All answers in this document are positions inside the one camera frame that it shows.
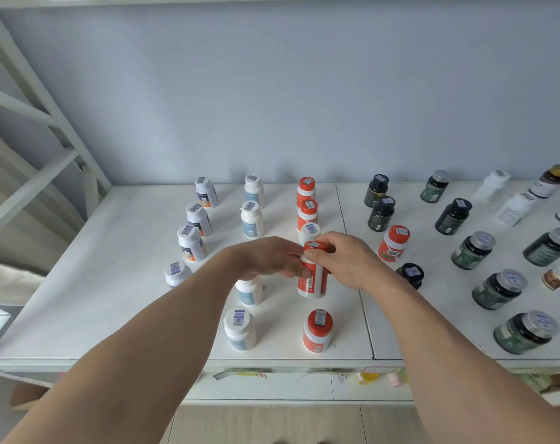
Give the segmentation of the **person's right hand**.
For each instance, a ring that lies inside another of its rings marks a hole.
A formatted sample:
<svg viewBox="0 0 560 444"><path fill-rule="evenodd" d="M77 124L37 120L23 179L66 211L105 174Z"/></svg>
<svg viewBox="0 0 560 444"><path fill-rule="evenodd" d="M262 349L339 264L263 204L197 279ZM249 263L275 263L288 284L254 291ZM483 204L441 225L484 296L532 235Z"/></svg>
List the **person's right hand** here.
<svg viewBox="0 0 560 444"><path fill-rule="evenodd" d="M317 241L335 250L337 268L335 278L352 289L365 291L373 296L397 286L399 277L360 238L340 232L327 232Z"/></svg>

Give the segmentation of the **person's left hand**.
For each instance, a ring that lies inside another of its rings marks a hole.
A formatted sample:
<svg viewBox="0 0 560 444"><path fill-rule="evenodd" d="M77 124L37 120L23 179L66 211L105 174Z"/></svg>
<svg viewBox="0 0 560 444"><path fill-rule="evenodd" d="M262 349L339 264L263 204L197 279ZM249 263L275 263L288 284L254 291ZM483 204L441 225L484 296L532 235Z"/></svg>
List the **person's left hand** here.
<svg viewBox="0 0 560 444"><path fill-rule="evenodd" d="M309 278L311 273L301 260L275 259L275 240L287 239L265 237L227 247L217 257L217 264L235 280L277 273L287 278Z"/></svg>

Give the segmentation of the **orange white pill bottle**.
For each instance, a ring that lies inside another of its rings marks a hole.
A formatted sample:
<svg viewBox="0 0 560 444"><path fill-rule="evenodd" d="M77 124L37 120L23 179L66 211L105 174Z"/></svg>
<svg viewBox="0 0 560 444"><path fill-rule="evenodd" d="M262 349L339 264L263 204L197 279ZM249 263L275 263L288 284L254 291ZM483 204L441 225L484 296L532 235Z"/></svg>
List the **orange white pill bottle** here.
<svg viewBox="0 0 560 444"><path fill-rule="evenodd" d="M297 200L296 206L300 208L301 205L316 198L315 180L310 176L305 176L299 180L297 187Z"/></svg>
<svg viewBox="0 0 560 444"><path fill-rule="evenodd" d="M391 226L378 246L378 256L384 262L395 263L407 247L410 237L411 232L406 226Z"/></svg>
<svg viewBox="0 0 560 444"><path fill-rule="evenodd" d="M298 210L297 229L299 232L306 223L318 223L318 203L315 199L307 199L301 202Z"/></svg>
<svg viewBox="0 0 560 444"><path fill-rule="evenodd" d="M297 291L299 295L305 298L323 298L327 293L327 268L311 261L304 254L300 259L302 265L310 271L311 276L298 279Z"/></svg>
<svg viewBox="0 0 560 444"><path fill-rule="evenodd" d="M321 234L321 228L317 223L304 223L299 231L298 241L301 246L305 246L306 242L315 241Z"/></svg>
<svg viewBox="0 0 560 444"><path fill-rule="evenodd" d="M327 350L333 333L334 321L330 313L323 309L311 311L304 320L302 341L305 348L313 353Z"/></svg>

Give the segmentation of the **person's right forearm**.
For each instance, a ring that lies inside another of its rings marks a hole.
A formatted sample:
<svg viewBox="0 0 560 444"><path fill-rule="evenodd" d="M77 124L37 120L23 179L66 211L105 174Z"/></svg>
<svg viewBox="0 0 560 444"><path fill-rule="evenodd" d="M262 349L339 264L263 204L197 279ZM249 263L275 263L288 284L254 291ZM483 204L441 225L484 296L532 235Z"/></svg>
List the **person's right forearm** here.
<svg viewBox="0 0 560 444"><path fill-rule="evenodd" d="M560 444L560 412L484 355L390 269L362 288L389 321L434 444Z"/></svg>

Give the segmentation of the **person's left forearm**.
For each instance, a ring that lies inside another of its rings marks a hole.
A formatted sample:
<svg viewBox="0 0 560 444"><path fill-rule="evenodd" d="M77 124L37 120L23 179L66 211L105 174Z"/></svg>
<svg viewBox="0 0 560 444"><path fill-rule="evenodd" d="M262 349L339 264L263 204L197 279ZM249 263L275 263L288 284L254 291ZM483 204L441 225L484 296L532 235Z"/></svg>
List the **person's left forearm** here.
<svg viewBox="0 0 560 444"><path fill-rule="evenodd" d="M245 262L237 245L217 253L87 352L1 444L158 444Z"/></svg>

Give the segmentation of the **white bottle light blue label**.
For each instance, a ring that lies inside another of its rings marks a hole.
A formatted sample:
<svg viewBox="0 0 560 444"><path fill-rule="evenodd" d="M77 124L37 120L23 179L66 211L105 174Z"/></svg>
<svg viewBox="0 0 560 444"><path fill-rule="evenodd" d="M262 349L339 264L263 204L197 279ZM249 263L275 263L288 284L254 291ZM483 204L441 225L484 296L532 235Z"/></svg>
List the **white bottle light blue label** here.
<svg viewBox="0 0 560 444"><path fill-rule="evenodd" d="M257 201L248 200L241 205L241 222L246 238L258 239L264 236L263 215Z"/></svg>
<svg viewBox="0 0 560 444"><path fill-rule="evenodd" d="M250 280L238 280L235 283L239 302L245 306L257 306L263 301L263 283L260 275Z"/></svg>
<svg viewBox="0 0 560 444"><path fill-rule="evenodd" d="M257 332L253 315L243 306L228 310L223 318L224 332L232 347L238 351L249 351L257 343Z"/></svg>
<svg viewBox="0 0 560 444"><path fill-rule="evenodd" d="M246 192L246 200L259 203L260 208L263 209L266 205L266 196L264 193L264 185L262 178L254 175L247 174L245 177L244 189Z"/></svg>

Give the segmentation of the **dark bottle black cap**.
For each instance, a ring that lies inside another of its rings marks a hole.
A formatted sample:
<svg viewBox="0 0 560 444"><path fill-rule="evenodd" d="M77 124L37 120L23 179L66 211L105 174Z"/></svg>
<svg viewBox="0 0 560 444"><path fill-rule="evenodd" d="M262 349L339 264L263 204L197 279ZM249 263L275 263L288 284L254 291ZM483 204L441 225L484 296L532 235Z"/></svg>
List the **dark bottle black cap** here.
<svg viewBox="0 0 560 444"><path fill-rule="evenodd" d="M396 201L391 196L381 196L374 204L367 226L376 232L387 231L395 212Z"/></svg>
<svg viewBox="0 0 560 444"><path fill-rule="evenodd" d="M395 272L404 278L416 290L418 290L423 284L424 271L415 263L404 263L401 267L397 268Z"/></svg>
<svg viewBox="0 0 560 444"><path fill-rule="evenodd" d="M469 217L472 207L472 203L467 199L455 198L435 222L436 231L446 236L453 236Z"/></svg>
<svg viewBox="0 0 560 444"><path fill-rule="evenodd" d="M388 176L380 173L375 174L373 179L369 182L364 198L364 204L369 208L373 208L378 200L386 195L388 191L388 184Z"/></svg>

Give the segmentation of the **white bottle orange blue label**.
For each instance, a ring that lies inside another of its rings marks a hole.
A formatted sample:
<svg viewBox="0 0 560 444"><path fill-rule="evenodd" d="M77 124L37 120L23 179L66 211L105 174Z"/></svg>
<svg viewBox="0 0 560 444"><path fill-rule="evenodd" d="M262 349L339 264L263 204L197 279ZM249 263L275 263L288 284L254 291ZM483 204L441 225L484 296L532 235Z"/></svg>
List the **white bottle orange blue label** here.
<svg viewBox="0 0 560 444"><path fill-rule="evenodd" d="M205 258L205 248L201 233L192 224L186 224L177 231L177 238L181 251L187 261L202 261Z"/></svg>
<svg viewBox="0 0 560 444"><path fill-rule="evenodd" d="M197 197L205 209L211 209L218 206L218 196L210 178L202 176L195 180L195 189Z"/></svg>
<svg viewBox="0 0 560 444"><path fill-rule="evenodd" d="M197 228L202 237L207 237L212 233L209 216L206 209L200 202L188 204L186 207L187 223Z"/></svg>
<svg viewBox="0 0 560 444"><path fill-rule="evenodd" d="M165 282L171 288L175 288L193 275L191 268L189 268L183 261L175 261L168 263L164 267Z"/></svg>

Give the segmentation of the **green bottle silver cap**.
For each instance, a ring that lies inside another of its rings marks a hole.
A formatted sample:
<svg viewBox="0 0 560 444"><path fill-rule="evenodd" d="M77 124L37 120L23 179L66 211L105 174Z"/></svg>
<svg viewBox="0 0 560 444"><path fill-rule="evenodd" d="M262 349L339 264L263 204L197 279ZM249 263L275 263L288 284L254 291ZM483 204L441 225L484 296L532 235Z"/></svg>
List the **green bottle silver cap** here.
<svg viewBox="0 0 560 444"><path fill-rule="evenodd" d="M528 262L538 267L546 267L557 261L560 258L560 227L539 236L522 254Z"/></svg>
<svg viewBox="0 0 560 444"><path fill-rule="evenodd" d="M472 298L481 308L495 311L520 296L527 287L528 281L522 273L503 269L477 285L472 290Z"/></svg>
<svg viewBox="0 0 560 444"><path fill-rule="evenodd" d="M452 263L460 269L475 269L493 250L496 238L486 231L476 231L465 238L451 255Z"/></svg>
<svg viewBox="0 0 560 444"><path fill-rule="evenodd" d="M448 185L449 172L441 169L435 171L427 180L424 189L420 193L421 200L429 204L439 202Z"/></svg>
<svg viewBox="0 0 560 444"><path fill-rule="evenodd" d="M559 324L549 314L530 310L519 313L497 326L492 336L494 341L507 353L524 355L550 343L559 333Z"/></svg>

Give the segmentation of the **green white sticker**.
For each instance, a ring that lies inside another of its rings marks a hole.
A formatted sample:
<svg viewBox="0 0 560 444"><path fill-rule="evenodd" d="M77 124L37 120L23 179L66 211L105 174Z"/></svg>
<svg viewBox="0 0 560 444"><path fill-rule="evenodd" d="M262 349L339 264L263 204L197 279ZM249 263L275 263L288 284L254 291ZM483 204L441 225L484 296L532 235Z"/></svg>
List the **green white sticker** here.
<svg viewBox="0 0 560 444"><path fill-rule="evenodd" d="M259 371L256 368L231 368L212 375L215 380L223 380L231 376L257 377L264 380L267 378L265 372Z"/></svg>

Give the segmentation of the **plain white bottle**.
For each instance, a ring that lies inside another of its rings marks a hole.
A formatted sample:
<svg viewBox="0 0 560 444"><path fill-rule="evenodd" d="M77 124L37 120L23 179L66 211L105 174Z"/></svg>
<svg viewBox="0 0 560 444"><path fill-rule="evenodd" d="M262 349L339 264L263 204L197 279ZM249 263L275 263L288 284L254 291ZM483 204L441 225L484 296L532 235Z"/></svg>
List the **plain white bottle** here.
<svg viewBox="0 0 560 444"><path fill-rule="evenodd" d="M471 201L475 201L477 203L488 203L493 201L505 188L510 178L511 175L507 171L491 171L491 173L483 179L480 186L471 196Z"/></svg>
<svg viewBox="0 0 560 444"><path fill-rule="evenodd" d="M533 194L518 192L510 197L494 216L494 221L508 227L517 225L537 204Z"/></svg>

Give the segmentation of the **brown bottle gold cap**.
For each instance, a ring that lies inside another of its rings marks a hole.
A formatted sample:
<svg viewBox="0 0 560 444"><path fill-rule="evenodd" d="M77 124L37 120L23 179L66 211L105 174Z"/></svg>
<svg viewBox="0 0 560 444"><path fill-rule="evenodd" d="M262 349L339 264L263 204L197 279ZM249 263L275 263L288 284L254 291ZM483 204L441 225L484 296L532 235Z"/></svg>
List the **brown bottle gold cap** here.
<svg viewBox="0 0 560 444"><path fill-rule="evenodd" d="M548 199L560 187L560 164L554 164L528 188L528 193L539 199Z"/></svg>

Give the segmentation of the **colourful picture sticker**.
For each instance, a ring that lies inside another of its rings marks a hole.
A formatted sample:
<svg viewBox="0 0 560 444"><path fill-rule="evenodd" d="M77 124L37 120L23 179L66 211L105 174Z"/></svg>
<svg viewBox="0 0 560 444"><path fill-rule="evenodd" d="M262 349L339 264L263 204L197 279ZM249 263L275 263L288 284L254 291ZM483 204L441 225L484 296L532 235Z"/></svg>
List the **colourful picture sticker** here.
<svg viewBox="0 0 560 444"><path fill-rule="evenodd" d="M513 368L509 371L539 394L560 391L560 368Z"/></svg>

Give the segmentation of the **brown cardboard box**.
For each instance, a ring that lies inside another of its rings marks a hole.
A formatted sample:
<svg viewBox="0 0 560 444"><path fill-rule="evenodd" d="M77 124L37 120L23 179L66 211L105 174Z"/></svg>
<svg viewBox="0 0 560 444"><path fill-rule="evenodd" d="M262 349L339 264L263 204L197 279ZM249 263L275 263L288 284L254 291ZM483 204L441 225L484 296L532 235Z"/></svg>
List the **brown cardboard box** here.
<svg viewBox="0 0 560 444"><path fill-rule="evenodd" d="M17 382L12 391L9 406L14 411L30 411L39 400L49 391L49 388Z"/></svg>

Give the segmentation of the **white metal shelf frame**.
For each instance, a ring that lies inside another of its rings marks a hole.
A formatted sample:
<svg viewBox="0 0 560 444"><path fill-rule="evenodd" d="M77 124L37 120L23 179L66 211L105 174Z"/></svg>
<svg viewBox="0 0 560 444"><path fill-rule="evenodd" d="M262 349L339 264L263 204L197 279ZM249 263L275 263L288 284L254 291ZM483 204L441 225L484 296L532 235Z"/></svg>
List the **white metal shelf frame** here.
<svg viewBox="0 0 560 444"><path fill-rule="evenodd" d="M112 182L42 83L0 18L0 234L35 226L51 243L71 242L85 218L61 182L74 182L91 216Z"/></svg>

